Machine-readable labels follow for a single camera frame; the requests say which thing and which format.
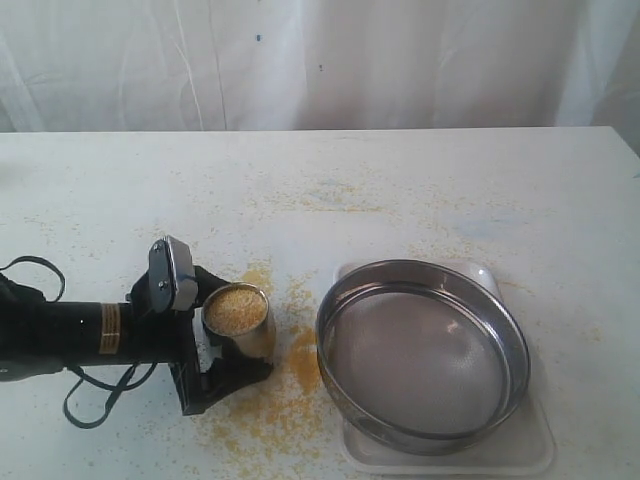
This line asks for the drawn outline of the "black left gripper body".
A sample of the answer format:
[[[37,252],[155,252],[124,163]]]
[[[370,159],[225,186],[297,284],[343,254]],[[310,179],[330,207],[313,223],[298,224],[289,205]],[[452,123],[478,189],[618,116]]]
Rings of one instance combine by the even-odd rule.
[[[129,346],[134,358],[143,363],[169,366],[182,414],[200,415],[206,411],[204,372],[201,370],[194,334],[195,310],[203,298],[196,288],[192,303],[185,311],[170,307],[158,312],[153,306],[155,294],[166,296],[174,292],[171,279],[144,273],[130,291],[133,323]]]

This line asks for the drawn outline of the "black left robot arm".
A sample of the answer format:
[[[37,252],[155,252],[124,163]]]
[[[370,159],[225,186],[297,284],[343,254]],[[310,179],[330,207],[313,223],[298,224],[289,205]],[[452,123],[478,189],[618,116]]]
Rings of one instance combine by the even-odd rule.
[[[168,365],[181,410],[204,413],[232,393],[266,380],[268,360],[245,356],[228,340],[220,357],[200,367],[194,312],[153,310],[142,276],[126,303],[49,302],[39,290],[1,279],[1,379],[4,382],[69,370],[109,391],[105,408],[140,386],[136,369]]]

